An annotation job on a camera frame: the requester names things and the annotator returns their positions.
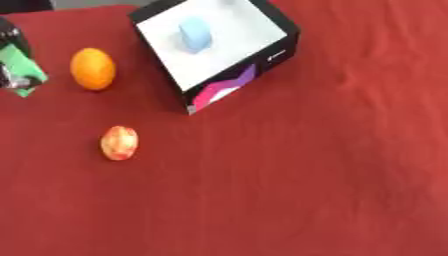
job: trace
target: black object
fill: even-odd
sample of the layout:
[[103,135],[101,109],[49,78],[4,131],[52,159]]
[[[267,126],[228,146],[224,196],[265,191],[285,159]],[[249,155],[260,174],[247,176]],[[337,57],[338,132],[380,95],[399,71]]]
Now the black object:
[[0,17],[0,50],[10,43],[31,58],[31,48],[23,32],[6,18]]
[[53,10],[50,0],[0,0],[0,14]]

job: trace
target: green object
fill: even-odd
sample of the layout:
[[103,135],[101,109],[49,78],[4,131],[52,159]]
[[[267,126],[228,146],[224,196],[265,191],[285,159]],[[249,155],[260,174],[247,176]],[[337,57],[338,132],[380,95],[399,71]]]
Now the green object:
[[[47,75],[34,62],[25,56],[15,45],[9,44],[0,50],[0,61],[6,65],[6,68],[16,76],[33,76],[42,83],[48,80]],[[36,87],[31,89],[16,89],[14,92],[19,96],[28,97]]]

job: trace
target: black box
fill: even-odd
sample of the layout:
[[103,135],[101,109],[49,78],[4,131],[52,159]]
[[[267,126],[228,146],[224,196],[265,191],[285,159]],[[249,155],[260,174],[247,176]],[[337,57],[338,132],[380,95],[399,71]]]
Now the black box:
[[[189,17],[209,24],[210,49],[182,49],[178,26]],[[266,0],[158,0],[130,18],[181,91],[189,114],[291,58],[300,34]]]

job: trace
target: colorful graphic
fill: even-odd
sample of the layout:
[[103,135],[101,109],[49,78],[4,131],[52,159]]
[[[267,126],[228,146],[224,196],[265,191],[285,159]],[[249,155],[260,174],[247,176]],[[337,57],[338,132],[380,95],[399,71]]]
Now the colorful graphic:
[[215,102],[230,94],[234,90],[243,87],[255,78],[255,71],[255,64],[253,64],[237,79],[207,85],[206,88],[202,90],[202,92],[200,92],[199,95],[193,100],[195,111],[199,111],[210,103]]

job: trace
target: red fabric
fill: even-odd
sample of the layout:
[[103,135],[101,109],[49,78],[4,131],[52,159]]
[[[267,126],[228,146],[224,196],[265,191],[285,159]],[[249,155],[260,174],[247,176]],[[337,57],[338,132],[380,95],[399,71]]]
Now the red fabric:
[[[192,117],[132,7],[11,16],[51,79],[0,93],[0,255],[448,255],[448,2],[275,3],[298,55]],[[71,78],[83,47],[110,90]],[[119,124],[140,148],[110,162]]]

